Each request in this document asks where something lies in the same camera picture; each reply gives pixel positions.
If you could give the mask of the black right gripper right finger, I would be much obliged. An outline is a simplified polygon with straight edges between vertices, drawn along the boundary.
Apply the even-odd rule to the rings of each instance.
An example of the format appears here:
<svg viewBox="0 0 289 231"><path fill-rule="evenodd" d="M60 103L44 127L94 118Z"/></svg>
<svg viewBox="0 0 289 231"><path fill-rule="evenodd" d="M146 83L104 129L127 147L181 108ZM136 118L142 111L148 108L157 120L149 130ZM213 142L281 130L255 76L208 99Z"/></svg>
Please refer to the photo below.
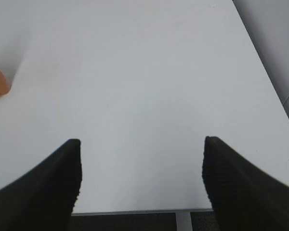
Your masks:
<svg viewBox="0 0 289 231"><path fill-rule="evenodd" d="M202 178L222 231L289 231L289 186L218 137L204 142Z"/></svg>

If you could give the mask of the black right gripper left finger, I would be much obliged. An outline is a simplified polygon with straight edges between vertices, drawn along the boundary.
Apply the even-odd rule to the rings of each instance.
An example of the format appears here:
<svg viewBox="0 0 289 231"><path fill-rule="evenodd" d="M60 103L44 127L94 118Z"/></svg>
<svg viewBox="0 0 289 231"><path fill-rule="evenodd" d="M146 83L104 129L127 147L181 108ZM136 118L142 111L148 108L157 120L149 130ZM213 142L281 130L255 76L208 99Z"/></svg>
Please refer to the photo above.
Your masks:
<svg viewBox="0 0 289 231"><path fill-rule="evenodd" d="M69 139L0 189L0 231L66 231L81 182L81 142Z"/></svg>

